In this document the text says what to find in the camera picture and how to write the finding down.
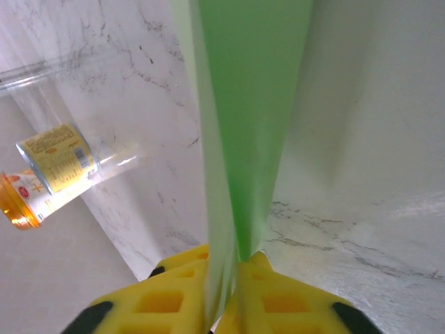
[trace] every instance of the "green plastic sheet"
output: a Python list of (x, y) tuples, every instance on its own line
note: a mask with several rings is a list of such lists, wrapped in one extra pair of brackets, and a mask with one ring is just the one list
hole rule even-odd
[(257, 250), (296, 91), (312, 0), (170, 0), (201, 115), (209, 321), (235, 256)]

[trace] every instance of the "bottle label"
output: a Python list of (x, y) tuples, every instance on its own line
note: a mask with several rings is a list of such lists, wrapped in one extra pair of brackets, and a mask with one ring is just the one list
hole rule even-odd
[(18, 146), (54, 193), (97, 170), (88, 144), (70, 124), (38, 134)]
[(7, 178), (39, 223), (90, 188), (90, 182), (84, 179), (51, 195), (31, 169)]

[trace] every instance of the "yellow label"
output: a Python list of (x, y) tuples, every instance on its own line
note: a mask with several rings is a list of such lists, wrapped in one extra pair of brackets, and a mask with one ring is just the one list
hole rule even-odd
[(69, 124), (22, 141), (20, 146), (55, 193), (95, 170), (88, 144)]

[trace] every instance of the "green object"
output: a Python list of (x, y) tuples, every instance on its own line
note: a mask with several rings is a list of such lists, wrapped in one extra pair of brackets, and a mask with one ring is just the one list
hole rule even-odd
[(272, 200), (312, 0), (198, 2), (238, 255), (248, 261)]
[(261, 241), (312, 0), (170, 3), (201, 112), (212, 324), (232, 293), (236, 250), (248, 261)]

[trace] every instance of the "marble surface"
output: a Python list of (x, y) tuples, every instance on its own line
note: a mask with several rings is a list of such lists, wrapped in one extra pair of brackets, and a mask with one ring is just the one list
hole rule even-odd
[[(444, 11), (316, 1), (262, 244), (387, 333), (445, 333)], [(75, 120), (157, 148), (83, 195), (136, 277), (205, 242), (199, 116), (168, 4), (8, 1), (0, 22), (2, 71), (63, 59), (12, 92), (36, 130)]]

